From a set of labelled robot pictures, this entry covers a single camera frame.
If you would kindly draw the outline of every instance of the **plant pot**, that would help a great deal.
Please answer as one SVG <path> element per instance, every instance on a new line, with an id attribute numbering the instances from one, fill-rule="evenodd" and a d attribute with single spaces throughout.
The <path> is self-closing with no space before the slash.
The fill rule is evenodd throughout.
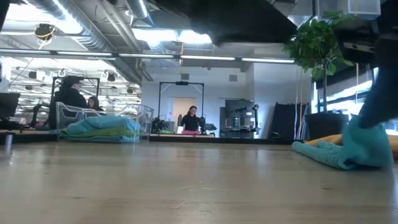
<path id="1" fill-rule="evenodd" d="M 319 139 L 334 134 L 342 134 L 347 127 L 347 114 L 316 113 L 305 116 L 310 139 Z"/>

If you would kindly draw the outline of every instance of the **person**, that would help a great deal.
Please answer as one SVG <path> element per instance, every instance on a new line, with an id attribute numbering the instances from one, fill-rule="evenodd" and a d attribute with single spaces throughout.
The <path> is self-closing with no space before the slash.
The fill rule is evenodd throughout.
<path id="1" fill-rule="evenodd" d="M 104 109 L 102 109 L 100 107 L 100 101 L 98 100 L 98 98 L 96 96 L 92 96 L 92 97 L 88 98 L 87 108 L 93 109 L 96 111 L 104 111 Z"/>
<path id="2" fill-rule="evenodd" d="M 181 125 L 184 126 L 184 131 L 198 131 L 199 119 L 196 106 L 189 107 L 187 115 L 182 118 Z"/>
<path id="3" fill-rule="evenodd" d="M 55 92 L 55 96 L 50 103 L 49 126 L 50 130 L 57 129 L 56 102 L 64 103 L 67 106 L 87 108 L 87 102 L 83 95 L 79 93 L 81 87 L 80 79 L 76 76 L 65 77 L 60 86 L 60 90 Z"/>

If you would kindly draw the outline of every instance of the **wooden floor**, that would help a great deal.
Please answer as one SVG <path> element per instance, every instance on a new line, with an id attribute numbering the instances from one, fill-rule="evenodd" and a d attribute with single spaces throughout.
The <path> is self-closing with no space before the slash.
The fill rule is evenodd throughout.
<path id="1" fill-rule="evenodd" d="M 398 169 L 342 172 L 285 146 L 52 143 L 2 153 L 0 224 L 398 223 Z"/>

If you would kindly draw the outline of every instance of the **yellow towel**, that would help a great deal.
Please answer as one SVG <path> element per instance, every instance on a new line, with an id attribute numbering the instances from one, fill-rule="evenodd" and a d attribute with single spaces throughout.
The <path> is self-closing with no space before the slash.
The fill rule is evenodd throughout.
<path id="1" fill-rule="evenodd" d="M 388 140 L 390 141 L 392 155 L 394 156 L 395 160 L 398 160 L 398 136 L 388 135 Z M 331 142 L 339 146 L 343 145 L 343 138 L 341 134 L 335 134 L 332 136 L 327 136 L 312 141 L 304 141 L 304 143 L 309 144 L 311 146 L 317 146 L 318 142 L 320 141 Z"/>

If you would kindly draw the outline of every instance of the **wire basket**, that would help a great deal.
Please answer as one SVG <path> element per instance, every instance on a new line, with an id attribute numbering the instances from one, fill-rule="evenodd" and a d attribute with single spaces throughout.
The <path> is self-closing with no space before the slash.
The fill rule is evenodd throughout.
<path id="1" fill-rule="evenodd" d="M 57 102 L 58 140 L 133 143 L 149 140 L 154 110 L 140 104 L 121 111 L 95 111 Z"/>

